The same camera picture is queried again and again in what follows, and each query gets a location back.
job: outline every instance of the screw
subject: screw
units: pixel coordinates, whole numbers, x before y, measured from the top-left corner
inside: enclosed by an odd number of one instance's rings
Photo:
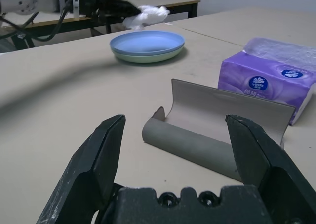
[[[303,221],[299,218],[292,218],[290,220],[287,220],[285,224],[304,224]]]
[[[172,208],[179,203],[179,200],[173,193],[163,193],[158,199],[158,202],[163,207]]]
[[[215,207],[219,205],[219,198],[210,191],[201,193],[198,199],[201,202],[201,204],[203,204],[206,207]]]

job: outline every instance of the plate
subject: plate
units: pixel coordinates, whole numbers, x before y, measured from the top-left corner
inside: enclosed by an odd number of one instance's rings
[[[173,52],[159,54],[159,55],[153,55],[153,56],[131,56],[131,55],[120,54],[120,53],[117,53],[115,51],[112,51],[112,52],[114,53],[114,55],[117,58],[124,60],[124,61],[127,61],[127,62],[153,63],[153,62],[161,62],[161,61],[171,59],[171,58],[175,57],[176,55],[178,55],[182,49],[183,49],[183,47],[181,47]]]
[[[113,52],[129,56],[155,56],[182,48],[184,38],[166,31],[138,31],[117,36],[110,46]]]

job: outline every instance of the table leg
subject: table leg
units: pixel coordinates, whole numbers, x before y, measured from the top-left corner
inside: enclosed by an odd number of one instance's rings
[[[91,32],[91,36],[92,37],[103,35],[100,31],[98,31],[98,30],[96,30],[94,28],[90,28],[90,32]]]
[[[17,35],[12,36],[11,38],[17,50],[24,50],[28,48],[24,39],[19,38]]]
[[[191,10],[188,12],[188,18],[194,18],[198,16],[198,3],[191,5]]]
[[[28,43],[29,48],[35,47],[35,45],[34,45],[34,43],[33,43],[33,40],[32,40],[30,37],[25,37],[24,39],[25,39],[26,42]]]
[[[112,33],[111,25],[110,25],[110,24],[105,24],[105,28],[106,28],[106,30],[107,30],[107,34]]]

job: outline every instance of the curved cardboard sheet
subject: curved cardboard sheet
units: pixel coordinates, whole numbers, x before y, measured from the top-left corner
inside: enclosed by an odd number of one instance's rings
[[[165,116],[161,107],[145,124],[144,142],[240,180],[225,122],[227,114],[249,118],[282,145],[294,107],[172,80],[173,105]]]

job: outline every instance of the table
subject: table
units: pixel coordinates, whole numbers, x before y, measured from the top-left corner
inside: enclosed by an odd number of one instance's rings
[[[172,24],[216,39],[244,46],[254,37],[264,37],[306,46],[316,46],[316,14],[261,8],[238,9]]]
[[[119,32],[0,56],[1,223],[35,223],[72,154],[116,114],[127,118],[117,183],[153,187],[158,195],[179,195],[185,186],[219,194],[222,186],[239,184],[144,144],[141,130],[157,108],[170,110],[172,78],[217,87],[222,60],[242,47],[174,25],[149,29],[181,34],[186,50],[150,67],[123,63],[109,49],[125,33]],[[285,150],[314,189],[315,106],[313,96],[284,136]]]
[[[166,6],[170,10],[170,14],[177,13],[188,13],[188,18],[193,18],[197,16],[198,13],[198,3],[200,0],[126,0],[134,4],[135,6],[141,5],[154,5],[154,6]],[[50,35],[56,26],[60,15],[59,14],[48,14],[40,13],[34,20],[33,25],[27,27],[27,31],[40,37]],[[12,21],[15,24],[22,25],[30,18],[29,15],[22,16],[15,13],[10,13],[6,16],[6,19]],[[82,29],[93,29],[98,26],[106,26],[107,33],[111,33],[111,24],[121,23],[122,20],[109,20],[106,24],[92,22],[90,18],[82,16],[79,20],[73,18],[72,14],[68,14],[61,26],[60,33],[82,30]],[[10,27],[8,24],[3,24],[3,27]],[[12,37],[14,45],[18,50],[26,49],[29,47],[35,47],[32,39],[29,37],[24,37],[23,39],[18,36]]]

